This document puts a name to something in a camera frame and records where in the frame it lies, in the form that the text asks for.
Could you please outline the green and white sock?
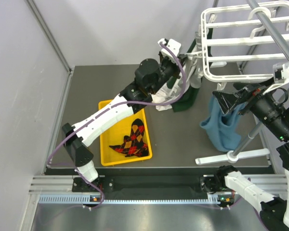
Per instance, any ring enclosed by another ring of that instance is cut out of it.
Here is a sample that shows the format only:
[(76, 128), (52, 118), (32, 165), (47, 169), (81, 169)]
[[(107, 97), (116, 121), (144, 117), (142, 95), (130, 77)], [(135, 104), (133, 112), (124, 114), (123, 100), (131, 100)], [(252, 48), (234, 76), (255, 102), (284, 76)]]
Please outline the green and white sock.
[[(196, 42), (194, 39), (187, 52), (183, 55), (182, 67), (184, 72), (186, 56), (195, 54), (192, 52), (195, 44)], [(158, 111), (172, 109), (174, 112), (182, 112), (193, 106), (200, 88), (195, 89), (191, 87), (190, 83), (187, 81), (187, 77), (184, 86), (181, 73), (180, 77), (180, 79), (171, 77), (166, 84), (152, 96), (153, 104)]]

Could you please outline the grey striped sock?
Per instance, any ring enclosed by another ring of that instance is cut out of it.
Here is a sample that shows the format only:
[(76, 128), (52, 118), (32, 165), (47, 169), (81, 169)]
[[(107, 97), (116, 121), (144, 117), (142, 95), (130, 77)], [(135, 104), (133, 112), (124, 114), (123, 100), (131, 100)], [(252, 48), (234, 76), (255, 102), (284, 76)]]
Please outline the grey striped sock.
[(195, 33), (195, 47), (192, 52), (195, 53), (192, 55), (192, 66), (190, 70), (190, 85), (195, 89), (199, 89), (201, 87), (201, 81), (203, 77), (203, 60), (202, 60), (202, 44), (201, 44), (201, 36), (197, 31)]

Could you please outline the white clip hanger frame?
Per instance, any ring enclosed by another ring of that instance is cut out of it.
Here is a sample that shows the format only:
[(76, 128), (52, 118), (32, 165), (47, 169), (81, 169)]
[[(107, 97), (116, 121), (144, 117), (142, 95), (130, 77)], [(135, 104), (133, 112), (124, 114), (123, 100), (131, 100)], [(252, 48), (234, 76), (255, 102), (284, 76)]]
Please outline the white clip hanger frame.
[[(239, 21), (215, 22), (218, 13), (249, 11), (247, 18)], [(208, 8), (201, 13), (198, 32), (201, 36), (203, 77), (216, 82), (217, 89), (223, 90), (228, 82), (263, 82), (273, 78), (272, 74), (252, 75), (214, 75), (210, 71), (213, 63), (229, 63), (238, 61), (263, 61), (286, 58), (289, 62), (289, 33), (281, 34), (275, 27), (275, 23), (287, 23), (289, 28), (289, 1), (270, 1), (258, 4), (249, 0), (245, 5), (234, 5), (227, 7)], [(219, 38), (208, 37), (210, 29), (226, 27), (254, 26), (249, 36), (243, 38)], [(256, 46), (275, 43), (281, 50), (280, 53), (266, 53), (256, 55), (226, 55), (210, 56), (209, 49), (212, 47), (237, 47)]]

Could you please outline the red black argyle sock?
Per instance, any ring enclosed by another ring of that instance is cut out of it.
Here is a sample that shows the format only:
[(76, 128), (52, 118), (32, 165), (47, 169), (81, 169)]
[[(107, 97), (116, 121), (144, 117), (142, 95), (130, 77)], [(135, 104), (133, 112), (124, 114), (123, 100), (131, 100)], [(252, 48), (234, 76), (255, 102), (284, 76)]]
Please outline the red black argyle sock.
[(131, 124), (130, 135), (125, 135), (122, 144), (110, 145), (109, 147), (125, 157), (149, 156), (147, 143), (144, 142), (145, 126), (141, 119), (135, 119)]

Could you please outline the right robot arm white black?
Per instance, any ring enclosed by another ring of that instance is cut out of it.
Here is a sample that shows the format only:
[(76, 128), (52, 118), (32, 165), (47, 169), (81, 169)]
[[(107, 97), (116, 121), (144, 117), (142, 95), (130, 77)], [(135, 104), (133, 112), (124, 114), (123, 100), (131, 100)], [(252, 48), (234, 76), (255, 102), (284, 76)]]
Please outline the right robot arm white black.
[(273, 97), (274, 91), (267, 91), (265, 86), (236, 83), (235, 88), (237, 91), (234, 93), (214, 91), (213, 96), (224, 114), (245, 103), (239, 114), (252, 112), (282, 142), (277, 151), (287, 179), (287, 199), (260, 189), (231, 165), (217, 169), (214, 174), (215, 190), (231, 189), (238, 193), (257, 211), (269, 231), (289, 231), (289, 107), (277, 102)]

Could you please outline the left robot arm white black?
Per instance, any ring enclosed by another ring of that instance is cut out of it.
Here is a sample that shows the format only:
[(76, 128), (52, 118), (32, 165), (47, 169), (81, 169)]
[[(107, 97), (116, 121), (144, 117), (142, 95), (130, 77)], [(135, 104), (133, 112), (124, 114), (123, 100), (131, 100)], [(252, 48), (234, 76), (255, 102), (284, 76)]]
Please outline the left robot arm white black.
[(76, 171), (84, 178), (83, 185), (89, 191), (99, 187), (100, 180), (89, 146), (102, 133), (116, 123), (128, 118), (144, 107), (154, 105), (156, 94), (172, 77), (186, 81), (187, 76), (178, 52), (163, 48), (160, 61), (145, 59), (135, 70), (134, 80), (114, 97), (104, 108), (73, 125), (62, 127), (65, 135), (61, 145), (69, 154)]

